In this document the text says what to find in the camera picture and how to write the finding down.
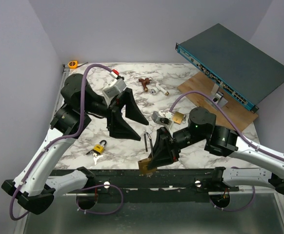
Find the small brass long-shackle padlock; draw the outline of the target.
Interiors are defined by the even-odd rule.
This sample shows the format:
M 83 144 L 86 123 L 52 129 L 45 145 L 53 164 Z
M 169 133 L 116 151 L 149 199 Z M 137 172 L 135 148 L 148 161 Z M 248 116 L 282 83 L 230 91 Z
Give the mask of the small brass long-shackle padlock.
M 151 162 L 152 158 L 153 158 L 153 143 L 152 143 L 152 138 L 151 135 L 148 132 L 144 133 L 144 144 L 145 144 L 145 151 L 148 153 L 148 146 L 147 146 L 147 138 L 149 139 L 149 143 L 150 143 L 150 156 L 148 156 L 145 159 L 139 160 L 138 161 L 138 166 L 139 166 L 139 171 L 142 175 L 145 175 L 147 177 L 151 177 L 153 175 L 153 173 L 156 171 L 155 169 L 151 169 L 149 170 L 147 167 L 149 165 L 149 163 Z

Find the large brass padlock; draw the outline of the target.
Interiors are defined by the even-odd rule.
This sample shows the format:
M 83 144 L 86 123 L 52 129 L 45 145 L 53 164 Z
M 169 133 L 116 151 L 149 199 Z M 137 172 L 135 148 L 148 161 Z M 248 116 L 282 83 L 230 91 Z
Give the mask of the large brass padlock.
M 176 124 L 182 124 L 186 120 L 186 114 L 174 112 L 172 115 L 172 120 Z

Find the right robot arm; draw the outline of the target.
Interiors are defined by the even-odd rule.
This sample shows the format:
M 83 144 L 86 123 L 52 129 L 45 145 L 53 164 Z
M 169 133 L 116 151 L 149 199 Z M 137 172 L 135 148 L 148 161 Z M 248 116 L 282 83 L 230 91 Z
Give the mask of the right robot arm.
M 203 107 L 190 111 L 188 126 L 172 132 L 169 113 L 156 112 L 152 120 L 160 124 L 146 169 L 151 171 L 177 162 L 183 148 L 202 140 L 204 150 L 215 156 L 236 158 L 253 164 L 254 168 L 215 168 L 213 177 L 203 184 L 207 190 L 221 191 L 239 185 L 261 186 L 284 195 L 284 153 L 253 143 L 244 135 L 216 124 L 216 115 Z

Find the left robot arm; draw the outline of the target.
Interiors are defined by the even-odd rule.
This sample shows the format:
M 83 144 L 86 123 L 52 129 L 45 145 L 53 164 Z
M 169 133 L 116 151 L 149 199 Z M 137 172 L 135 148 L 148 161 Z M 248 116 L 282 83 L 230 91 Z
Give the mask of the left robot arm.
M 134 100 L 132 89 L 126 87 L 121 77 L 114 81 L 115 91 L 112 88 L 103 90 L 110 98 L 109 104 L 86 83 L 85 110 L 81 112 L 82 77 L 82 74 L 72 74 L 65 80 L 61 90 L 64 104 L 54 115 L 38 152 L 15 179 L 5 180 L 1 186 L 17 199 L 19 205 L 33 214 L 39 215 L 46 211 L 58 196 L 76 190 L 87 193 L 98 183 L 95 175 L 85 167 L 79 167 L 56 179 L 49 178 L 59 159 L 79 138 L 80 117 L 84 117 L 83 129 L 91 122 L 89 114 L 95 114 L 106 119 L 110 137 L 136 141 L 141 137 L 123 119 L 122 108 L 125 108 L 126 118 L 143 125 L 149 124 Z

